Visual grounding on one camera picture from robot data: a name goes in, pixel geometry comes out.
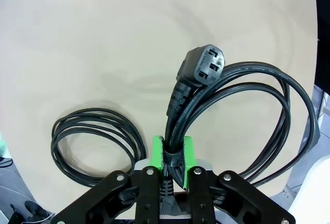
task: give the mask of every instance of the white wire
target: white wire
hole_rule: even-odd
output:
[[[24,222],[22,222],[21,224],[27,224],[27,223],[41,223],[41,222],[43,222],[43,221],[49,219],[52,215],[54,215],[54,213],[51,213],[46,219],[39,220],[39,221],[34,221],[34,222],[24,221]]]

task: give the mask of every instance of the silver bolt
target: silver bolt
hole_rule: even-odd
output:
[[[229,174],[225,174],[223,176],[223,179],[226,180],[226,181],[230,181],[232,179],[232,176],[230,176]]]
[[[194,173],[197,174],[197,175],[199,175],[199,174],[202,173],[202,170],[201,170],[200,168],[196,168],[196,169],[194,170]]]
[[[118,175],[117,176],[117,181],[123,181],[124,180],[124,176],[123,175]]]
[[[152,175],[152,174],[154,174],[154,169],[152,169],[152,168],[148,169],[148,170],[146,171],[146,174],[148,174],[148,175]]]

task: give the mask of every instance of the velcro strap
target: velcro strap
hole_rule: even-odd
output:
[[[182,149],[180,149],[176,153],[169,153],[165,150],[163,152],[163,161],[168,166],[171,167],[179,166],[182,164],[182,160],[183,160]]]

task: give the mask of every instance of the beige tabletop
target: beige tabletop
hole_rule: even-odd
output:
[[[181,62],[210,43],[222,49],[227,65],[265,61],[311,93],[315,0],[0,0],[0,131],[35,199],[58,212],[88,190],[52,160],[51,129],[59,117],[85,107],[120,111],[137,124],[150,155],[152,137],[164,134]],[[260,74],[242,81],[278,87]],[[298,152],[307,110],[291,92],[289,138],[262,176]],[[280,112],[266,93],[239,93],[205,111],[187,135],[216,173],[241,172],[268,141]],[[129,165],[122,149],[93,135],[72,135],[61,149],[93,175]],[[260,190],[280,192],[288,175]]]

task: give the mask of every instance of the black cable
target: black cable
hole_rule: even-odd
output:
[[[264,73],[274,76],[278,80],[283,90],[283,94],[271,86],[256,82],[236,84],[222,89],[222,87],[231,81],[252,73]],[[317,125],[317,120],[314,115],[312,102],[302,86],[292,77],[282,72],[280,69],[267,63],[241,62],[225,66],[223,68],[221,77],[217,82],[212,85],[204,85],[198,88],[193,96],[187,101],[185,108],[182,108],[183,111],[178,115],[179,117],[175,121],[171,121],[171,130],[166,130],[167,136],[165,139],[169,143],[170,150],[172,152],[176,152],[182,147],[183,137],[189,126],[203,111],[205,111],[215,102],[229,95],[242,91],[258,90],[267,92],[280,101],[282,105],[282,112],[273,134],[271,135],[269,141],[265,145],[260,155],[247,168],[247,170],[240,173],[242,177],[251,182],[252,180],[256,179],[274,161],[287,140],[290,131],[290,86],[300,95],[307,107],[310,119],[310,133],[304,148],[293,160],[291,160],[280,170],[265,177],[264,179],[259,180],[258,182],[253,183],[253,185],[257,187],[274,179],[275,177],[290,169],[308,151],[312,141],[317,136],[317,129],[315,128]],[[168,167],[168,170],[176,183],[183,187],[184,175],[180,172],[179,168]]]
[[[102,126],[109,124],[114,129]],[[119,145],[127,153],[131,162],[131,168],[127,173],[133,171],[137,161],[146,158],[146,150],[137,128],[122,114],[103,108],[88,108],[72,112],[55,122],[52,129],[51,152],[56,166],[70,179],[84,186],[92,187],[103,178],[86,175],[72,168],[66,163],[58,149],[58,143],[63,138],[77,133],[99,135]],[[123,139],[132,148],[133,154],[122,142],[109,133],[113,133]]]
[[[5,161],[5,162],[1,162],[0,165],[6,164],[6,163],[8,163],[8,162],[9,162],[8,165],[0,166],[0,168],[6,168],[6,167],[9,167],[9,166],[11,166],[11,165],[14,163],[12,159],[9,159],[9,160],[7,160],[7,161]]]

